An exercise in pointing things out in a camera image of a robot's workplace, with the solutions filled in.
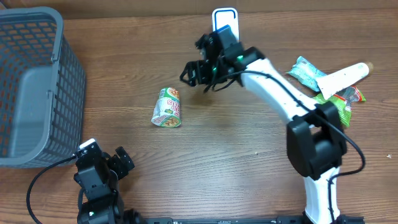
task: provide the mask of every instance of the plastic basket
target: plastic basket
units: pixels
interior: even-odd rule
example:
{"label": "plastic basket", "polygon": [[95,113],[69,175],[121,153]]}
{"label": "plastic basket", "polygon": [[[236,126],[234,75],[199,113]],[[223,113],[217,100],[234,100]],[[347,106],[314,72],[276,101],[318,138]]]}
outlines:
{"label": "plastic basket", "polygon": [[0,10],[0,166],[70,157],[81,142],[85,85],[56,10]]}

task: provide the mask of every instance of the snack wrapper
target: snack wrapper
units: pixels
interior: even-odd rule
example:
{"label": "snack wrapper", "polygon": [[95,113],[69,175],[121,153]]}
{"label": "snack wrapper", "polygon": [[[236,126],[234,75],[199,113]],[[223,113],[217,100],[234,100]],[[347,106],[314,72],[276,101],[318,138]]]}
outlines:
{"label": "snack wrapper", "polygon": [[351,104],[352,102],[365,102],[366,99],[361,91],[355,86],[349,86],[344,90],[341,90],[326,100],[322,93],[314,97],[318,103],[326,103],[327,101],[332,102],[338,109],[338,114],[341,123],[348,128],[349,121],[351,120]]}
{"label": "snack wrapper", "polygon": [[293,65],[291,71],[287,73],[298,79],[301,84],[311,88],[313,91],[320,91],[316,78],[326,76],[325,73],[315,68],[315,66],[302,56],[297,59],[296,64]]}
{"label": "snack wrapper", "polygon": [[176,89],[161,89],[151,121],[166,128],[178,127],[181,124],[180,93]]}

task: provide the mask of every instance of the robotic arm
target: robotic arm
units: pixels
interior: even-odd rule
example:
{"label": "robotic arm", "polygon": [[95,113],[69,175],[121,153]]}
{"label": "robotic arm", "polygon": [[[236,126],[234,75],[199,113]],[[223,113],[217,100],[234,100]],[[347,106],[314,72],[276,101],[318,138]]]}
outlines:
{"label": "robotic arm", "polygon": [[[314,224],[331,223],[331,213],[339,217],[336,179],[331,185],[331,208],[328,181],[339,173],[341,157],[347,151],[346,141],[317,119],[320,116],[343,132],[335,106],[332,103],[318,105],[298,91],[256,48],[243,50],[229,26],[202,36],[196,46],[203,60],[188,62],[181,81],[190,86],[206,84],[205,91],[208,91],[232,78],[232,82],[239,82],[267,102],[287,125],[287,155],[295,170],[304,177],[305,215]],[[313,126],[321,127],[321,131],[311,134]]]}

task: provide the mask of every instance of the trash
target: trash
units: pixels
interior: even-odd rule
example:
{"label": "trash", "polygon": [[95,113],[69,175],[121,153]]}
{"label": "trash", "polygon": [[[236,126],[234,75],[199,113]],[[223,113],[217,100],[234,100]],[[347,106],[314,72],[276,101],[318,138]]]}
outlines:
{"label": "trash", "polygon": [[176,89],[161,89],[151,121],[166,128],[178,127],[181,124],[180,93]]}
{"label": "trash", "polygon": [[365,102],[366,99],[361,93],[359,89],[355,86],[349,86],[344,90],[339,91],[334,94],[328,100],[326,100],[322,93],[319,93],[316,97],[314,97],[318,103],[324,104],[327,101],[332,102],[338,109],[338,114],[340,117],[341,123],[345,127],[349,127],[349,121],[351,120],[351,104],[352,102]]}
{"label": "trash", "polygon": [[298,57],[296,64],[293,65],[291,71],[287,73],[298,79],[301,84],[311,88],[313,91],[320,91],[316,78],[326,76],[325,73],[315,68],[315,66],[302,56]]}
{"label": "trash", "polygon": [[316,77],[315,79],[318,87],[321,89],[323,97],[327,100],[338,91],[355,84],[371,73],[372,70],[373,64],[371,62],[361,62],[330,75]]}

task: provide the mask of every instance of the wooden surface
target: wooden surface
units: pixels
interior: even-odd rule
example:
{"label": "wooden surface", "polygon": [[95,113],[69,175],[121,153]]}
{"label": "wooden surface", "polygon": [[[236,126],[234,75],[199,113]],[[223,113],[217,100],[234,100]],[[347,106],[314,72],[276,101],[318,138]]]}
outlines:
{"label": "wooden surface", "polygon": [[397,8],[396,0],[0,0],[7,7],[48,6],[66,19],[211,14],[219,7],[238,12]]}
{"label": "wooden surface", "polygon": [[[360,60],[374,64],[374,73],[358,84],[368,101],[353,105],[346,130],[368,164],[364,172],[338,179],[338,205],[367,223],[397,223],[398,10],[239,19],[244,45],[258,47],[281,72],[300,55],[326,73]],[[237,84],[203,95],[202,86],[178,80],[185,63],[200,58],[193,43],[210,26],[209,15],[65,21],[65,35],[87,72],[84,139],[96,138],[109,153],[120,145],[128,151],[136,168],[120,181],[122,196],[126,208],[145,217],[298,215],[305,207],[303,181],[287,159],[277,114]],[[150,122],[166,86],[182,97],[179,128]],[[342,170],[358,166],[350,147]],[[0,222],[32,223],[25,195],[39,170],[0,169]],[[76,223],[75,172],[75,166],[58,167],[36,183],[32,207],[43,223]]]}

